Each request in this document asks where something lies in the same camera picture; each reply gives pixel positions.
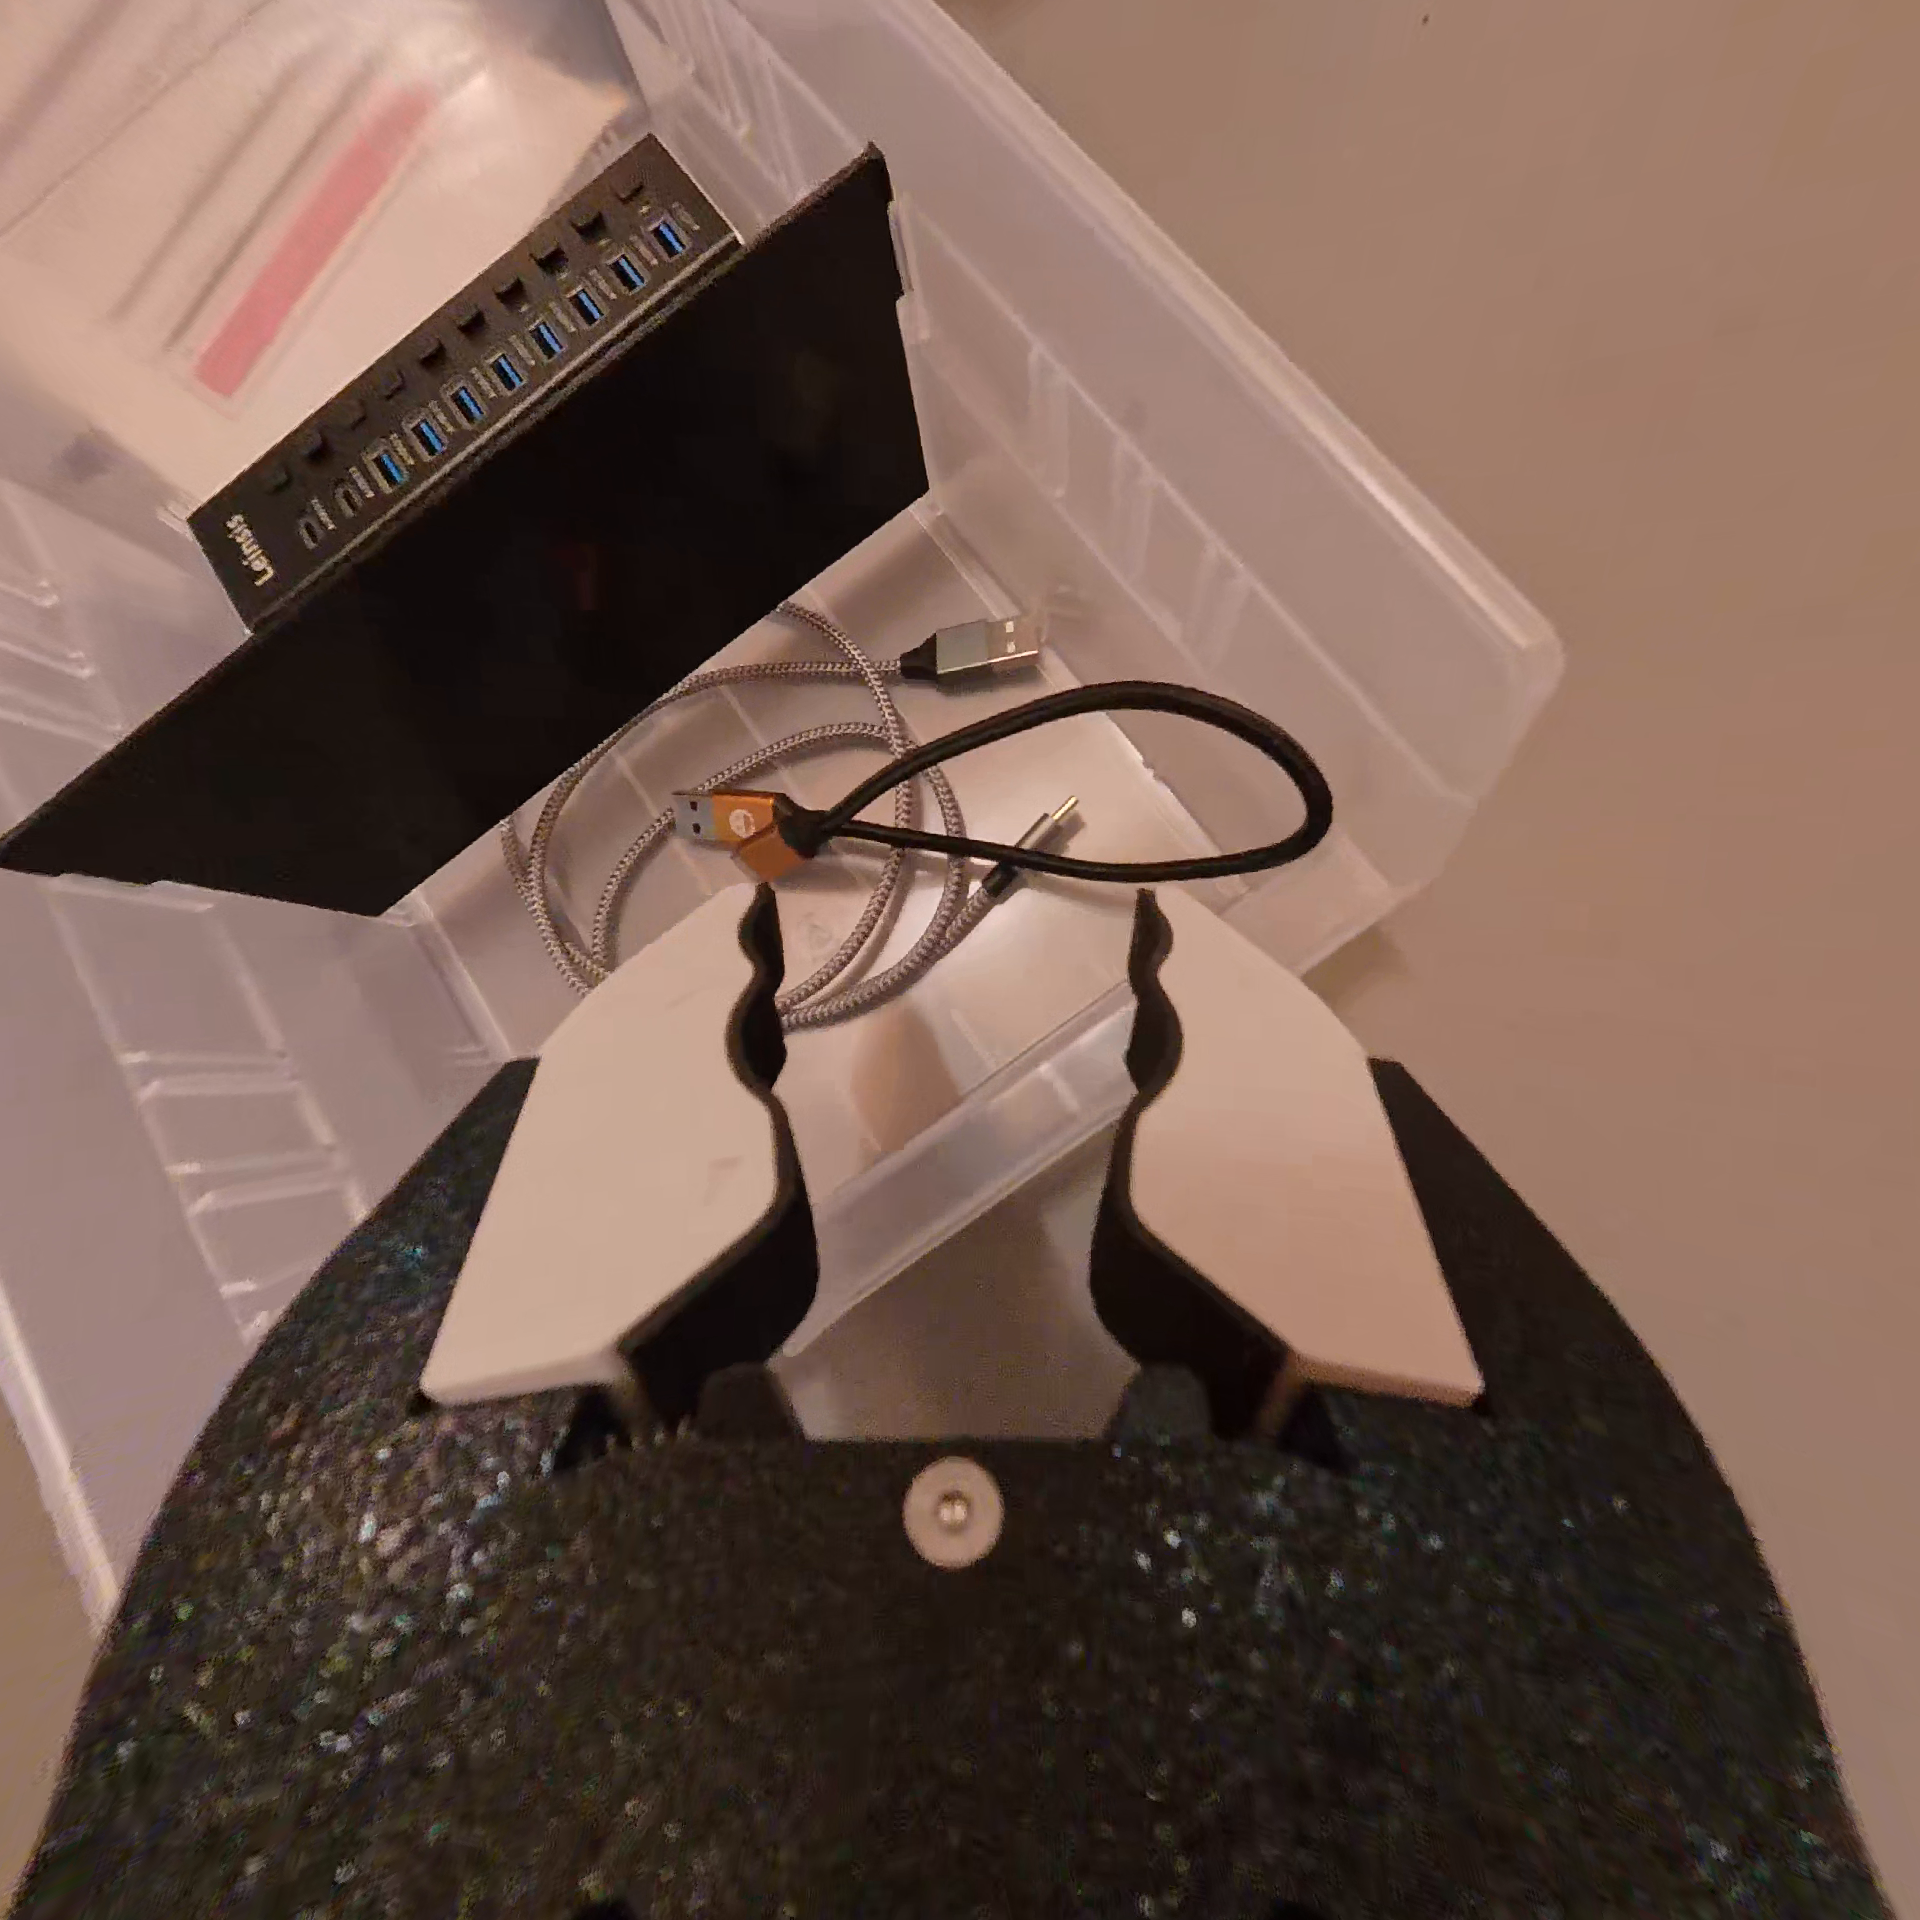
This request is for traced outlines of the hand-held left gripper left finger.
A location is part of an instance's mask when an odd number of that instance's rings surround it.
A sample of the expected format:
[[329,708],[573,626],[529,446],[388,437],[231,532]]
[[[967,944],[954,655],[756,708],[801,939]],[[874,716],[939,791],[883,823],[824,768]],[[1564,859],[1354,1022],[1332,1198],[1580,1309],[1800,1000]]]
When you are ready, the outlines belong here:
[[776,1079],[784,928],[729,887],[541,1048],[420,1391],[597,1388],[633,1429],[801,1433],[771,1360],[821,1251]]

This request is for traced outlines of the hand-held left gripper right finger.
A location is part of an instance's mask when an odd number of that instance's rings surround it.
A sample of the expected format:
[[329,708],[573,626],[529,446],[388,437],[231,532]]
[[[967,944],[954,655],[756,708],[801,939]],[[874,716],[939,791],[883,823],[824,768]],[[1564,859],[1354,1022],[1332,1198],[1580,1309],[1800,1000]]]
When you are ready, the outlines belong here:
[[1212,1437],[1282,1437],[1315,1388],[1471,1409],[1484,1375],[1370,1055],[1279,961],[1142,889],[1091,1309]]

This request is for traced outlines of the clear plastic bin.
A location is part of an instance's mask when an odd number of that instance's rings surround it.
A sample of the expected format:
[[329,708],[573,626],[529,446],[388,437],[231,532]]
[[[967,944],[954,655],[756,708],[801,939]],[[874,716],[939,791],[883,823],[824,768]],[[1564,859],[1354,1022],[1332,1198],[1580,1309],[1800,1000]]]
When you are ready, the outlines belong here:
[[[902,688],[918,737],[1098,681],[1279,719],[1332,838],[1202,898],[1292,971],[1417,892],[1547,701],[1550,626],[935,4],[610,10],[638,128],[516,241],[646,134],[739,238],[889,166],[931,492],[784,603],[873,661],[1040,648]],[[246,641],[205,501],[4,476],[4,835]],[[622,961],[733,880],[626,867],[674,791],[786,749],[763,776],[824,810],[889,756],[857,684],[749,671],[824,651],[771,613],[374,918],[4,873],[4,1396],[89,1627],[275,1321],[568,1016],[548,948]]]

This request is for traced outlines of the black multi-port usb hub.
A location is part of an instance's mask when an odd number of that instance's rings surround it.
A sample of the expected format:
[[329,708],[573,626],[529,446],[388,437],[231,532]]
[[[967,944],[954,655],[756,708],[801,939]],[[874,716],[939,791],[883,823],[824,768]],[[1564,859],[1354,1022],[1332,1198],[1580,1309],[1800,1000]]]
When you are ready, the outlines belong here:
[[187,518],[244,629],[340,570],[739,249],[658,134],[617,153]]

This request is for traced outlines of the laminated paper sheet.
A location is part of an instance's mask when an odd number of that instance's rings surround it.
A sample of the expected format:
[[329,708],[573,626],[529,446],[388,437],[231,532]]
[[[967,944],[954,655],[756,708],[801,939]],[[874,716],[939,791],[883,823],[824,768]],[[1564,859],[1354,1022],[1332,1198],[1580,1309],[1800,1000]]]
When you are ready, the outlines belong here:
[[7,4],[4,476],[196,506],[638,118],[610,4]]

